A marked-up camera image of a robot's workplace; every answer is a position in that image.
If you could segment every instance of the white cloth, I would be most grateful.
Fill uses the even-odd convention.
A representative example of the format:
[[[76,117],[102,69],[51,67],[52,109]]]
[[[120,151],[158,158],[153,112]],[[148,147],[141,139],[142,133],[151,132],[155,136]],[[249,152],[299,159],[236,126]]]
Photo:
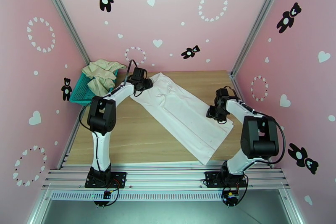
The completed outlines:
[[[209,105],[162,73],[151,79],[154,82],[151,89],[131,98],[140,103],[191,154],[206,165],[232,130],[232,121],[228,119],[226,124],[219,125],[217,121],[207,118]]]
[[[113,80],[116,79],[114,72],[118,69],[124,69],[126,66],[118,62],[110,62],[99,59],[91,62],[88,66],[84,67],[81,71],[89,78],[94,78],[87,86],[89,89],[98,96],[108,94],[109,89],[114,87]]]

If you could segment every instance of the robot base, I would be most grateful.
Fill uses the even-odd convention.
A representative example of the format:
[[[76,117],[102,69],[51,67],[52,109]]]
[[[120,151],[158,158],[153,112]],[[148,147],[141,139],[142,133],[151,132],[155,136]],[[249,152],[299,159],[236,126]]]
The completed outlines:
[[[246,187],[246,180],[244,175],[232,175],[228,171],[226,164],[227,161],[224,161],[220,171],[206,171],[204,184],[208,188],[216,187]]]
[[[111,172],[111,165],[105,171],[100,172],[91,167],[85,181],[85,188],[117,188],[118,184],[113,182],[113,179],[116,179],[120,184],[119,188],[123,189],[126,176],[126,172]]]

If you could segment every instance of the pink wall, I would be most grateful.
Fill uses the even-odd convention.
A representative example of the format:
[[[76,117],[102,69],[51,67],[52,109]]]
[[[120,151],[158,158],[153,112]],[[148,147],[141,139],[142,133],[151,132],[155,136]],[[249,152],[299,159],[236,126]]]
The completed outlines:
[[[0,222],[18,224],[80,110],[62,99],[64,77],[73,87],[85,64],[51,0],[0,0],[0,7]]]
[[[110,12],[99,0],[62,1],[92,61],[195,71],[232,69],[264,0],[114,0]],[[200,52],[183,59],[195,45]]]
[[[295,2],[302,11],[280,34],[276,25]],[[305,148],[303,167],[288,152],[280,166],[312,224],[335,223],[335,14],[336,0],[275,0],[237,76],[246,102],[284,127],[287,148]],[[311,160],[319,165],[315,175]]]

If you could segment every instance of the plastic basket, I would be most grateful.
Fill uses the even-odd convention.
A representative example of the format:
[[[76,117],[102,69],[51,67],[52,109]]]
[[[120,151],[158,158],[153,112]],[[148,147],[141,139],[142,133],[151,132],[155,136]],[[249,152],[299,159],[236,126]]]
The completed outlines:
[[[87,77],[84,73],[81,74],[75,88],[70,95],[70,102],[71,103],[78,103],[80,105],[85,106],[92,101],[92,98],[95,94],[89,89],[87,83],[89,83],[92,79]]]

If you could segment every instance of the white heart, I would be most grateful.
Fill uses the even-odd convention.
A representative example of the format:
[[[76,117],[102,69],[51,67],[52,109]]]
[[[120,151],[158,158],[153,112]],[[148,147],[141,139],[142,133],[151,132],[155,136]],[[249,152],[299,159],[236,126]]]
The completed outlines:
[[[153,40],[153,44],[156,47],[160,47],[162,45],[163,41],[162,40]]]
[[[325,53],[324,51],[321,51],[321,52],[318,53],[318,61],[320,63],[323,63],[323,62],[329,60],[329,58],[330,58],[329,53]]]
[[[280,97],[280,106],[287,108],[290,105],[291,105],[291,101],[287,99],[287,95],[281,95],[281,97]]]
[[[155,0],[147,0],[148,5],[154,7]]]
[[[33,112],[33,116],[29,119],[28,123],[30,125],[37,125],[37,124],[40,124],[42,121],[41,121],[41,115],[38,111],[34,111]]]
[[[312,206],[312,199],[310,198],[310,196],[306,195],[306,196],[304,197],[304,200],[305,200],[308,204],[310,204],[310,205]]]

